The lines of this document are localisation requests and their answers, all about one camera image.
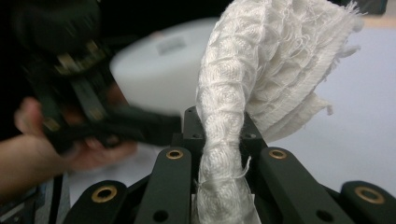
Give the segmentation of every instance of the folded cloth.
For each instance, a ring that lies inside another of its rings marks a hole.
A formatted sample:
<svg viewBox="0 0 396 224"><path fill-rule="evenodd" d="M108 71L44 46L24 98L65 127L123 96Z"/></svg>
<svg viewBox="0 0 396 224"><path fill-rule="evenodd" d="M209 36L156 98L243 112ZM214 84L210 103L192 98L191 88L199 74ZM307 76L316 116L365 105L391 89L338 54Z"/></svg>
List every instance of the folded cloth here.
<svg viewBox="0 0 396 224"><path fill-rule="evenodd" d="M362 27L355 4L326 0L234 0L216 24L201 62L196 95L205 147L195 223L255 223L242 168L244 111L264 140L285 137L330 104L315 87Z"/></svg>

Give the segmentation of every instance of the human hand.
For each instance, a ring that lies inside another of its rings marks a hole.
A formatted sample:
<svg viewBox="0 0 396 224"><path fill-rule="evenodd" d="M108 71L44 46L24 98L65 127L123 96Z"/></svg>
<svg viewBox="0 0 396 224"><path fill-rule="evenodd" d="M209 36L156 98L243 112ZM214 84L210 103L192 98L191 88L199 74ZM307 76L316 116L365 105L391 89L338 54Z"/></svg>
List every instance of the human hand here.
<svg viewBox="0 0 396 224"><path fill-rule="evenodd" d="M120 90L116 87L110 89L108 99L112 104L121 104L124 100L120 97ZM64 118L69 124L82 122L82 116L74 108L64 110ZM65 155L59 156L46 136L42 132L43 117L40 103L27 97L21 103L20 109L15 113L15 125L24 134L32 135L40 142L36 147L36 155L48 165L58 166L61 170L88 170L119 161L137 149L136 142L126 141L117 147L105 148L94 137L77 141Z"/></svg>

